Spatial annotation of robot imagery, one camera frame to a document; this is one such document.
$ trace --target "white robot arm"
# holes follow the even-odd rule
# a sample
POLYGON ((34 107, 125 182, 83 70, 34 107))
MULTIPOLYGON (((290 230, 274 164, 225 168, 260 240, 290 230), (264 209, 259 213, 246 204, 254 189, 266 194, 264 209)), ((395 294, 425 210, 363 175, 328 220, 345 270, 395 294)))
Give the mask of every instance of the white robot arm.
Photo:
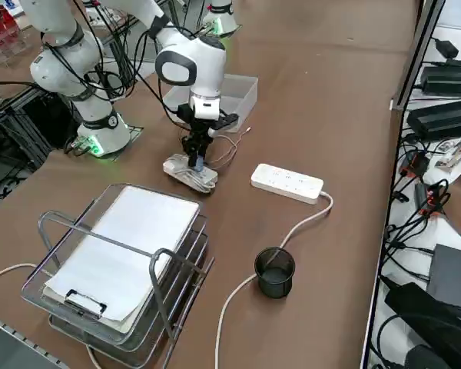
MULTIPOLYGON (((188 165, 193 168, 199 162, 200 166, 215 132, 237 123, 236 115, 226 115, 220 109, 225 47, 216 38, 203 36, 190 40, 185 37, 154 0, 103 0, 101 3, 136 16, 147 26, 151 38, 162 45, 155 61, 155 70, 162 81, 191 87, 188 104, 180 106, 177 115, 191 127, 190 134, 183 140, 188 165)), ((32 63, 34 80, 73 101, 84 120, 78 133, 98 150, 92 151, 93 154, 101 156, 123 148, 130 135, 104 89, 92 88, 79 79, 92 70, 102 56, 93 34, 78 25, 66 0, 22 0, 21 4, 31 24, 54 37, 56 42, 54 49, 44 50, 32 63)))
POLYGON ((162 81, 190 86, 189 103, 180 106, 177 115, 191 126, 190 134, 182 142, 189 157, 188 165, 200 167, 215 132, 229 128, 238 119, 220 109, 225 47, 217 38, 202 36, 190 40, 185 37, 154 0, 103 0, 101 3, 135 15, 148 28, 150 37, 162 45, 155 59, 155 71, 162 81))
POLYGON ((82 117, 78 135, 88 141, 94 156, 122 149, 130 141, 130 132, 106 91, 77 77, 83 78, 99 63, 102 43, 80 27, 65 0, 21 0, 21 5, 32 26, 55 40, 55 50, 46 48, 31 64, 35 82, 72 101, 82 117))

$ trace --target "mesh pen holder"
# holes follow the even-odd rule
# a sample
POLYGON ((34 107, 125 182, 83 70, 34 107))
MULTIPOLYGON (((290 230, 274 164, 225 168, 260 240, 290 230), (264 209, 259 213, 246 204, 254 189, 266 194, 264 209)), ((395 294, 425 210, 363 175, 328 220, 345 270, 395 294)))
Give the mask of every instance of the mesh pen holder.
POLYGON ((295 261, 283 248, 266 248, 256 257, 254 270, 261 292, 269 298, 284 298, 292 289, 295 261))
POLYGON ((76 219, 58 211, 48 211, 41 216, 38 227, 48 254, 26 280, 22 297, 49 312, 50 322, 54 321, 52 325, 55 329, 64 331, 95 350, 135 368, 143 367, 152 359, 156 360, 164 341, 169 341, 171 345, 166 356, 166 361, 169 360, 182 324, 214 259, 204 267, 207 248, 207 236, 204 234, 206 218, 198 213, 173 251, 159 249, 154 253, 147 253, 94 233, 92 228, 96 222, 127 186, 150 191, 131 184, 113 184, 76 219), (46 221, 68 229, 55 246, 45 232, 46 221), (79 242, 86 237, 109 242, 151 259, 147 278, 151 279, 152 289, 127 331, 115 330, 102 321, 101 304, 99 311, 88 311, 82 306, 69 303, 66 298, 65 301, 58 302, 44 294, 45 282, 59 271, 79 242), (169 261, 157 276, 154 266, 163 254, 168 255, 169 261))

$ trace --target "clipboard clip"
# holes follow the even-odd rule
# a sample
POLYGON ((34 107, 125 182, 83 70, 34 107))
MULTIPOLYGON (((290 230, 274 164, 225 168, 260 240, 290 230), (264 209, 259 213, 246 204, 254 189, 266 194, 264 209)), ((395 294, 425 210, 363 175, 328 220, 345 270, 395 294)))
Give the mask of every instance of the clipboard clip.
POLYGON ((93 298, 80 294, 74 289, 71 289, 66 294, 65 305, 73 308, 81 317, 92 317, 96 320, 101 319, 102 313, 108 308, 106 304, 97 302, 93 298))

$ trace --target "white power strip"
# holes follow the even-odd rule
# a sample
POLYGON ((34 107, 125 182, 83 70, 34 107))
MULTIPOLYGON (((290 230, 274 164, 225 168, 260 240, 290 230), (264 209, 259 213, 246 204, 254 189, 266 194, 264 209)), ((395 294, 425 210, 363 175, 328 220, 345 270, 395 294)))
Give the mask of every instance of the white power strip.
POLYGON ((210 193, 217 183, 218 173, 208 167, 203 167, 202 171, 194 171, 187 166, 187 156, 174 154, 162 165, 164 172, 185 185, 203 192, 210 193))
POLYGON ((316 204, 323 189, 321 179, 268 164, 257 166, 251 176, 251 184, 256 188, 308 204, 316 204))

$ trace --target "tabletop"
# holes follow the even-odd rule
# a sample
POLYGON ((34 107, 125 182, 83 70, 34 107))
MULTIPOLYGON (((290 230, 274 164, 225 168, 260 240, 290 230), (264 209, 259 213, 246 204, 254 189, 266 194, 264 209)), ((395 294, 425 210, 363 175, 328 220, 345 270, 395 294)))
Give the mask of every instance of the tabletop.
MULTIPOLYGON (((250 185, 260 163, 321 178, 335 199, 327 218, 287 245, 297 268, 286 299, 270 301, 254 284, 230 304, 221 338, 221 368, 357 368, 362 350, 389 197, 398 124, 396 89, 413 38, 411 0, 364 2, 238 0, 244 27, 226 44, 226 72, 256 75, 258 101, 234 161, 216 191, 196 194, 162 171, 181 152, 179 130, 143 85, 116 104, 144 126, 118 161, 53 152, 0 205, 0 270, 39 262, 37 231, 49 209, 79 214, 109 184, 131 182, 203 201, 210 255, 216 262, 197 296, 170 367, 214 367, 222 304, 253 271, 254 258, 278 245, 290 227, 326 206, 311 206, 250 185)), ((149 78, 154 85, 154 78, 149 78)), ((209 155, 227 150, 216 141, 209 155)), ((51 232, 60 235, 59 229, 51 232)), ((65 361, 92 367, 85 348, 48 326, 47 314, 20 298, 30 271, 0 278, 0 319, 65 361)), ((103 368, 121 367, 98 355, 103 368)))

